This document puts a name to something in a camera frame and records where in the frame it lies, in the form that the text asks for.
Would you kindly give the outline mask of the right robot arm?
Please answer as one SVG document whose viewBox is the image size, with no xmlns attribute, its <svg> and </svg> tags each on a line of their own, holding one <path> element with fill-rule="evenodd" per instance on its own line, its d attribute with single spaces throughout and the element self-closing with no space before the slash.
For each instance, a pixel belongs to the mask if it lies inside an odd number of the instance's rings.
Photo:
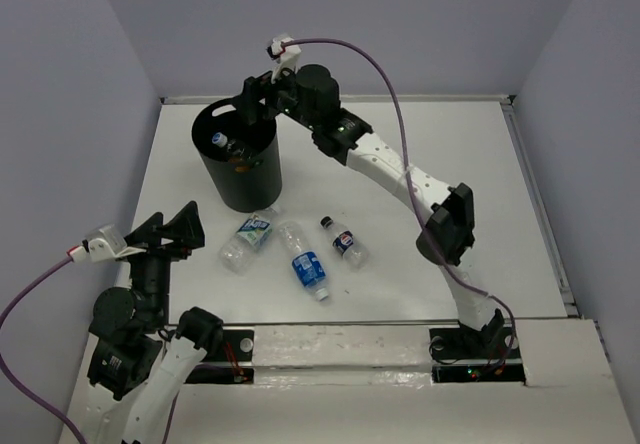
<svg viewBox="0 0 640 444">
<path fill-rule="evenodd" d="M 497 297 L 473 285 L 460 265 L 474 243 L 472 189 L 427 175 L 399 155 L 366 121 L 343 107 L 338 82 L 318 64 L 269 71 L 245 80 L 232 100 L 245 124 L 284 115 L 311 133 L 315 146 L 341 165 L 371 179 L 413 210 L 420 225 L 416 247 L 437 265 L 454 299 L 459 329 L 444 348 L 501 365 L 509 346 Z"/>
</svg>

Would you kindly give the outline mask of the Pepsi label small bottle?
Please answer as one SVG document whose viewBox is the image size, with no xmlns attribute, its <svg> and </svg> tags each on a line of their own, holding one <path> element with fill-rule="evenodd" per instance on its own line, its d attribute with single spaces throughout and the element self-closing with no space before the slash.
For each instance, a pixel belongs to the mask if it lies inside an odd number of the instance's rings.
<svg viewBox="0 0 640 444">
<path fill-rule="evenodd" d="M 364 244 L 346 225 L 324 216 L 320 221 L 332 248 L 351 268 L 360 269 L 367 262 L 369 253 Z"/>
</svg>

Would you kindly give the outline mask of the clear label-free plastic bottle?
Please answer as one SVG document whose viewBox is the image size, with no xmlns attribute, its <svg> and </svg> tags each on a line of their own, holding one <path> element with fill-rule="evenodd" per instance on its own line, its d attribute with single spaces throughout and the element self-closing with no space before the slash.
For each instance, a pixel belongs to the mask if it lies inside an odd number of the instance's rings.
<svg viewBox="0 0 640 444">
<path fill-rule="evenodd" d="M 227 151 L 231 160 L 247 161 L 259 154 L 253 146 L 240 139 L 232 139 L 227 144 Z"/>
</svg>

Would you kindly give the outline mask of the blue label water bottle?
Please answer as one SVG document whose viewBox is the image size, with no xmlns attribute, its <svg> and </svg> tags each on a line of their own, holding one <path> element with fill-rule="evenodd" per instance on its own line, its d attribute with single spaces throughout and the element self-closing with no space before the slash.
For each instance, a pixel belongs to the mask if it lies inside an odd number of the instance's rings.
<svg viewBox="0 0 640 444">
<path fill-rule="evenodd" d="M 327 300 L 329 291 L 324 266 L 300 224 L 295 221 L 284 222 L 279 226 L 278 233 L 304 290 L 317 302 Z"/>
</svg>

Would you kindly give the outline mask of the white green label bottle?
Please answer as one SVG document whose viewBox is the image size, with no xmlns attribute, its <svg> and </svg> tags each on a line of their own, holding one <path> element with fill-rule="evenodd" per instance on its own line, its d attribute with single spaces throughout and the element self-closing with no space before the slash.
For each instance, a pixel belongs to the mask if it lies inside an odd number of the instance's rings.
<svg viewBox="0 0 640 444">
<path fill-rule="evenodd" d="M 242 274 L 261 252 L 282 213 L 277 204 L 250 213 L 219 250 L 222 264 Z"/>
</svg>

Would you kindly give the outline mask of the green plastic bottle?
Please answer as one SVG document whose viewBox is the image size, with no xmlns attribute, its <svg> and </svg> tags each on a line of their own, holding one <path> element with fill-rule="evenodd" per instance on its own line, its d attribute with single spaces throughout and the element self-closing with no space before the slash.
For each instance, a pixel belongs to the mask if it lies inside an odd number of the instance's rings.
<svg viewBox="0 0 640 444">
<path fill-rule="evenodd" d="M 230 139 L 225 134 L 217 132 L 212 136 L 211 143 L 220 149 L 225 149 L 230 145 Z"/>
</svg>

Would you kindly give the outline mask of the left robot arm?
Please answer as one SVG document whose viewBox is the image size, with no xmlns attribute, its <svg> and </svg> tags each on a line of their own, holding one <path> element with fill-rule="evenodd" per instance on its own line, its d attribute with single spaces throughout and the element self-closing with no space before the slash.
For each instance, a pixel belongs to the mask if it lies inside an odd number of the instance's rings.
<svg viewBox="0 0 640 444">
<path fill-rule="evenodd" d="M 96 299 L 89 333 L 97 342 L 87 378 L 82 433 L 90 443 L 146 443 L 191 372 L 215 356 L 223 322 L 193 307 L 168 332 L 171 266 L 204 247 L 194 201 L 171 220 L 154 213 L 128 235 L 114 226 L 89 234 L 83 248 L 94 262 L 129 264 L 130 283 Z"/>
</svg>

